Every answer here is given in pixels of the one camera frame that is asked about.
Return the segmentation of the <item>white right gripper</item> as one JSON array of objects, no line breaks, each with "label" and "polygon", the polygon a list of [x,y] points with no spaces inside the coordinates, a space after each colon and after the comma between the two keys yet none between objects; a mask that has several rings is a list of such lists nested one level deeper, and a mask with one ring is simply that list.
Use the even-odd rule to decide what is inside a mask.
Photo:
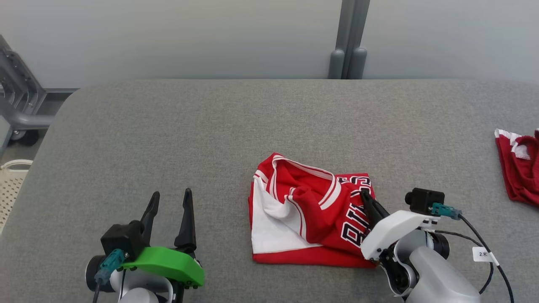
[{"label": "white right gripper", "polygon": [[429,232],[440,217],[406,210],[390,215],[369,190],[362,189],[360,197],[371,230],[360,246],[366,260],[379,260],[384,250],[393,250],[398,261],[408,261],[412,252],[419,247],[434,249],[433,237]]}]

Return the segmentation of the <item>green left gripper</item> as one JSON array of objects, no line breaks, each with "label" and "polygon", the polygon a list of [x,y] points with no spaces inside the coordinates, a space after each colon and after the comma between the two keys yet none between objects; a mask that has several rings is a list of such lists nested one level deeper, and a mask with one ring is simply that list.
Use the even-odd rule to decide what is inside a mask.
[{"label": "green left gripper", "polygon": [[[141,218],[143,243],[150,246],[154,218],[158,213],[160,192],[152,194],[150,202]],[[182,203],[183,216],[179,234],[175,237],[174,246],[177,250],[195,250],[196,226],[194,216],[193,195],[190,188],[186,188]],[[135,261],[123,263],[124,270],[136,268],[177,282],[190,287],[202,287],[205,282],[205,272],[196,259],[190,255],[169,249],[164,246],[145,247]]]}]

